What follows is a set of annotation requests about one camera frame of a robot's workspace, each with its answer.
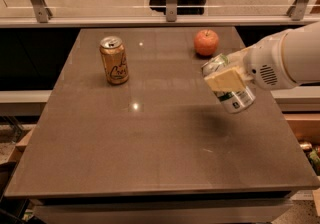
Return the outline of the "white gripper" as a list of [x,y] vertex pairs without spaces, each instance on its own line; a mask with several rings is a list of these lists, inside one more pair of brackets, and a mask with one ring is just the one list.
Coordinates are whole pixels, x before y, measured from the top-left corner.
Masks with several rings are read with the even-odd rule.
[[[269,35],[249,48],[227,55],[230,64],[244,63],[253,83],[264,90],[291,89],[297,83],[288,74],[283,61],[283,46],[288,31]],[[246,88],[249,74],[240,66],[224,68],[204,77],[214,92],[236,92]]]

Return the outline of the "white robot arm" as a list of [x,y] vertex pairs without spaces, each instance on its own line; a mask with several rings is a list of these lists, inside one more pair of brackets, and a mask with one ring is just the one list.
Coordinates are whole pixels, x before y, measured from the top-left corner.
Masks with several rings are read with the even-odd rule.
[[242,91],[249,83],[282,90],[320,81],[320,22],[287,29],[227,56],[229,63],[206,76],[212,91]]

